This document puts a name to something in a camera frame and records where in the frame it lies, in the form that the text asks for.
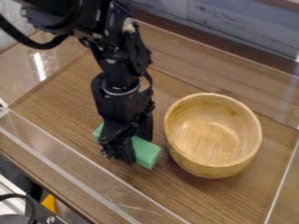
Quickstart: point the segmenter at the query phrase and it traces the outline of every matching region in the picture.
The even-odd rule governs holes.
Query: cable
[[[9,193],[9,194],[5,194],[5,195],[0,195],[0,201],[9,200],[12,198],[24,199],[28,202],[28,205],[31,206],[31,209],[32,209],[32,215],[31,215],[31,219],[28,220],[28,224],[33,224],[35,223],[33,200],[27,195],[21,195],[21,194],[17,194],[17,193]]]
[[[39,49],[39,50],[49,50],[55,46],[57,46],[65,38],[69,36],[68,34],[60,35],[52,39],[52,41],[47,43],[37,43],[33,40],[31,40],[7,21],[3,14],[0,14],[0,28],[8,33],[8,35],[20,43],[29,46],[31,48]]]

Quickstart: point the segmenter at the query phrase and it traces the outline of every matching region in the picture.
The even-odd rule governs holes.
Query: wooden bowl
[[[164,118],[174,161],[191,174],[220,179],[248,166],[262,143],[262,126],[250,108],[220,94],[180,99]]]

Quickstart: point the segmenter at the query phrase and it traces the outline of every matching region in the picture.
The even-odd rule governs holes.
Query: green block
[[[99,136],[103,127],[104,124],[99,125],[99,127],[93,131],[93,139],[96,142],[99,142]],[[139,136],[133,136],[132,143],[135,148],[136,163],[144,168],[152,169],[159,160],[159,157],[162,156],[163,149],[153,143],[145,141]]]

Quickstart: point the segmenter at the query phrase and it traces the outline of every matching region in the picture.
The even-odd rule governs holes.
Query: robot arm
[[[57,35],[47,44],[31,42],[0,15],[0,27],[20,42],[39,49],[55,47],[69,35],[89,48],[103,69],[92,81],[97,112],[104,118],[99,138],[103,155],[132,164],[136,161],[132,136],[152,141],[152,79],[145,69],[151,52],[140,38],[137,23],[117,0],[15,0],[28,22]],[[149,88],[140,91],[140,77]]]

